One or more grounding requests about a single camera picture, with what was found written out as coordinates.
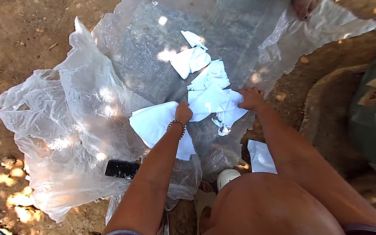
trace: person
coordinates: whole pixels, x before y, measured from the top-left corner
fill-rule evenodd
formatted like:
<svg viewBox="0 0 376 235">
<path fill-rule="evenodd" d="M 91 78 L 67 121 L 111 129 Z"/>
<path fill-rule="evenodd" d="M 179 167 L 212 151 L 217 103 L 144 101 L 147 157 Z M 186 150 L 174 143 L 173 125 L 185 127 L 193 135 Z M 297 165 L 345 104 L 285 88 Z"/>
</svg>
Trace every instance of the person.
<svg viewBox="0 0 376 235">
<path fill-rule="evenodd" d="M 286 125 L 256 87 L 241 89 L 238 106 L 262 125 L 278 174 L 247 173 L 227 183 L 200 211 L 199 232 L 213 234 L 376 234 L 376 210 L 320 153 Z M 175 119 L 192 117 L 178 105 Z M 183 125 L 175 122 L 139 168 L 103 235 L 157 234 Z M 211 192 L 202 181 L 200 191 Z"/>
</svg>

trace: forearm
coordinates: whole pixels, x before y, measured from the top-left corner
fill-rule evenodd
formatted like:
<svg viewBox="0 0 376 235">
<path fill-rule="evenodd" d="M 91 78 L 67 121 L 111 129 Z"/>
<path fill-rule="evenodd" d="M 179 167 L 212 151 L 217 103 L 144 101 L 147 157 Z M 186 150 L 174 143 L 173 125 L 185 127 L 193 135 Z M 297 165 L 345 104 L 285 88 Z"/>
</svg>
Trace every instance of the forearm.
<svg viewBox="0 0 376 235">
<path fill-rule="evenodd" d="M 286 125 L 265 102 L 255 112 L 279 175 L 298 183 L 320 201 L 339 223 L 376 225 L 376 210 L 300 133 Z"/>
<path fill-rule="evenodd" d="M 103 234 L 115 230 L 157 234 L 182 130 L 179 123 L 173 124 L 152 148 Z"/>
</svg>

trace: sandal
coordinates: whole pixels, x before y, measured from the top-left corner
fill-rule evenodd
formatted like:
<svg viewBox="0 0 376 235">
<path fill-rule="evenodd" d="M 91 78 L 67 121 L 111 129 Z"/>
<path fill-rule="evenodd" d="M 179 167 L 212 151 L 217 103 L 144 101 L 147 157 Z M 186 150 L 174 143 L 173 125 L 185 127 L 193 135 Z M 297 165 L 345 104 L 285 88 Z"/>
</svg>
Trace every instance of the sandal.
<svg viewBox="0 0 376 235">
<path fill-rule="evenodd" d="M 212 189 L 211 185 L 204 180 L 201 180 L 200 184 L 208 184 L 208 186 Z M 202 212 L 204 211 L 204 208 L 207 206 L 213 208 L 214 201 L 216 200 L 216 192 L 204 192 L 201 189 L 197 190 L 197 193 L 194 195 L 194 205 L 195 205 L 195 211 L 197 212 L 197 235 L 200 235 L 200 217 Z"/>
</svg>

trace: thigh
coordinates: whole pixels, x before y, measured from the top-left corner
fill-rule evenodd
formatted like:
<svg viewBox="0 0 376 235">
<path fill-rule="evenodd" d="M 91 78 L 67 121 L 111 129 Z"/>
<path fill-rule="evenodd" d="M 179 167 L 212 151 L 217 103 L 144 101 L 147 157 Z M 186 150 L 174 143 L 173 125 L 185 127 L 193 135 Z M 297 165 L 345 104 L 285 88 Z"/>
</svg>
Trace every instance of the thigh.
<svg viewBox="0 0 376 235">
<path fill-rule="evenodd" d="M 344 234 L 331 213 L 295 182 L 270 173 L 238 177 L 217 195 L 211 212 L 219 234 Z"/>
</svg>

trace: hand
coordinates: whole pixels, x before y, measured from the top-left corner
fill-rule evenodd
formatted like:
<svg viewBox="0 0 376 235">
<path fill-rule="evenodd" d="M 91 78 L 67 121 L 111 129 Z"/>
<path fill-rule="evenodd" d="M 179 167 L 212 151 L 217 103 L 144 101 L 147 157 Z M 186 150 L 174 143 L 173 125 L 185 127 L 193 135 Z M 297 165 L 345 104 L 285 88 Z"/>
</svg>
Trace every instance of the hand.
<svg viewBox="0 0 376 235">
<path fill-rule="evenodd" d="M 306 20 L 307 16 L 319 5 L 321 0 L 291 0 L 292 6 L 301 20 Z"/>
<path fill-rule="evenodd" d="M 240 89 L 237 92 L 243 95 L 244 101 L 238 105 L 239 108 L 252 110 L 258 105 L 265 103 L 264 90 L 259 90 L 257 87 Z"/>
<path fill-rule="evenodd" d="M 175 120 L 180 120 L 184 124 L 187 124 L 189 120 L 192 118 L 192 111 L 188 108 L 188 102 L 181 102 L 176 107 L 175 111 Z"/>
</svg>

